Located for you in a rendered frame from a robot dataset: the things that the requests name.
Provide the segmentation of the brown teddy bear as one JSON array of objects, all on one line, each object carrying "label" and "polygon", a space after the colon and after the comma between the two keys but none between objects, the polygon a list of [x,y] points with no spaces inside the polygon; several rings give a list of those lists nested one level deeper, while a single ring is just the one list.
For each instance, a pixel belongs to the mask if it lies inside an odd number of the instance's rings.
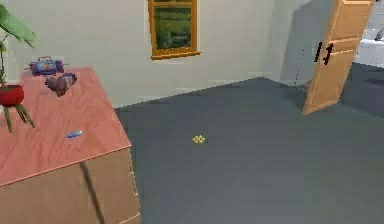
[{"label": "brown teddy bear", "polygon": [[69,88],[75,84],[77,76],[74,73],[64,73],[58,78],[48,77],[45,80],[45,85],[56,93],[58,97],[64,96]]}]

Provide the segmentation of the wooden framed window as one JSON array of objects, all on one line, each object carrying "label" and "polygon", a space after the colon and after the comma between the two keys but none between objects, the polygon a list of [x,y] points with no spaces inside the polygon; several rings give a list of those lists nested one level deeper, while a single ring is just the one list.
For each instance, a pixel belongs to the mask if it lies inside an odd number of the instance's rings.
[{"label": "wooden framed window", "polygon": [[147,0],[152,60],[200,55],[198,0]]}]

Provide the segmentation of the wooden chest of drawers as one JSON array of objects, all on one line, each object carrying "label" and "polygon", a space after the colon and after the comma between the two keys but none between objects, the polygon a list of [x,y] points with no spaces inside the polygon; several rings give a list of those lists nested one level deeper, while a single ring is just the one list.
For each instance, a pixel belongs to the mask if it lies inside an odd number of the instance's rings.
[{"label": "wooden chest of drawers", "polygon": [[131,143],[95,71],[74,73],[62,97],[24,75],[35,127],[0,110],[0,224],[141,224]]}]

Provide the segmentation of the blue portable radio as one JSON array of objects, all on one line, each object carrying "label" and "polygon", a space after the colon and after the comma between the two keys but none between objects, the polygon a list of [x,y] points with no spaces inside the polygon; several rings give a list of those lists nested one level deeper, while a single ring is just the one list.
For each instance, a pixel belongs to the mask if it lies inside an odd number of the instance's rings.
[{"label": "blue portable radio", "polygon": [[30,70],[33,76],[47,76],[63,73],[64,66],[65,63],[62,60],[54,60],[50,56],[43,56],[34,62],[30,62],[27,70]]}]

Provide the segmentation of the wooden room door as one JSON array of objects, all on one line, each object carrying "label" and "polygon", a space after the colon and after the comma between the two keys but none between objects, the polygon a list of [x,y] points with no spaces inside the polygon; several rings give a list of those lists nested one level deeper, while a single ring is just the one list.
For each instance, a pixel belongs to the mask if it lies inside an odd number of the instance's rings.
[{"label": "wooden room door", "polygon": [[[339,101],[349,70],[364,34],[375,0],[334,0],[303,114],[308,115]],[[333,43],[328,65],[326,48]]]}]

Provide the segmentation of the house plant in red pot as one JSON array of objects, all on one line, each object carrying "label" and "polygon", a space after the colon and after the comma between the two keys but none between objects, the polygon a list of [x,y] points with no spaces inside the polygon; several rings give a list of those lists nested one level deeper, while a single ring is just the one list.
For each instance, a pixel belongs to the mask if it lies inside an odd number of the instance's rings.
[{"label": "house plant in red pot", "polygon": [[19,117],[24,123],[35,127],[33,120],[22,105],[24,100],[24,89],[20,84],[8,84],[5,74],[4,53],[6,52],[5,42],[12,36],[21,43],[26,43],[32,49],[36,45],[36,34],[15,15],[0,3],[0,31],[4,36],[0,38],[0,106],[3,108],[8,132],[12,133],[12,122],[9,109],[15,108]]}]

